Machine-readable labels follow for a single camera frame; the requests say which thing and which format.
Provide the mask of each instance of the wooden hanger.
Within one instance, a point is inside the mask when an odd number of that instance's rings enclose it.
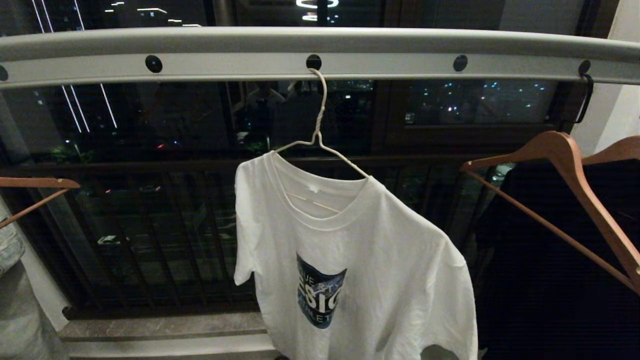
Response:
[[[69,179],[52,179],[50,177],[0,177],[0,188],[61,188],[57,192],[47,196],[46,198],[36,202],[30,207],[20,211],[14,216],[0,222],[0,229],[27,215],[40,206],[57,198],[71,189],[80,188],[80,184]]]
[[[495,166],[503,163],[518,163],[527,160],[547,159],[551,161],[556,170],[560,173],[566,184],[576,196],[582,207],[587,211],[589,217],[598,227],[602,236],[620,260],[628,276],[623,275],[608,262],[591,252],[578,241],[567,235],[562,230],[551,224],[549,221],[539,216],[531,209],[524,206],[514,198],[510,197],[500,189],[485,181],[481,176],[473,173],[473,170]],[[611,214],[604,208],[600,200],[591,190],[582,170],[582,159],[580,149],[569,135],[557,131],[547,131],[526,143],[521,149],[507,155],[494,156],[480,160],[468,161],[460,171],[468,173],[498,195],[505,198],[518,209],[550,229],[569,245],[575,247],[589,259],[600,265],[604,270],[620,280],[624,285],[640,295],[640,253],[634,247],[627,235],[622,231],[618,223]]]
[[[640,135],[630,136],[614,142],[603,151],[583,158],[582,164],[592,165],[631,159],[640,160]]]

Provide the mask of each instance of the white t-shirt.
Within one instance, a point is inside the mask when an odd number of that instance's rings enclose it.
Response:
[[[373,177],[315,176],[272,151],[238,167],[236,211],[236,284],[255,274],[292,360],[412,360],[432,344],[477,358],[465,259]]]

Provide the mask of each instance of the black hanger hook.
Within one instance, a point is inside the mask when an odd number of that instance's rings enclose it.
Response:
[[[591,101],[591,95],[593,95],[593,78],[591,78],[591,75],[586,73],[581,73],[580,77],[587,79],[587,89],[584,94],[584,99],[582,100],[580,113],[578,114],[578,117],[574,121],[563,120],[562,122],[560,122],[560,125],[558,126],[558,131],[562,131],[563,124],[565,123],[580,124],[584,120],[584,115],[587,113],[587,109],[589,108],[589,102]]]

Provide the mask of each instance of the printed graphic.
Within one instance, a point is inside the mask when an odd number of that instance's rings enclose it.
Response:
[[[325,275],[298,255],[298,272],[298,305],[309,322],[318,329],[326,329],[331,325],[347,269],[339,274]]]

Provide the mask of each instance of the clothes drying rack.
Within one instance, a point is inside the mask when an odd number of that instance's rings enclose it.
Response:
[[[0,38],[0,90],[142,81],[546,79],[640,85],[640,44],[459,29],[136,28]]]

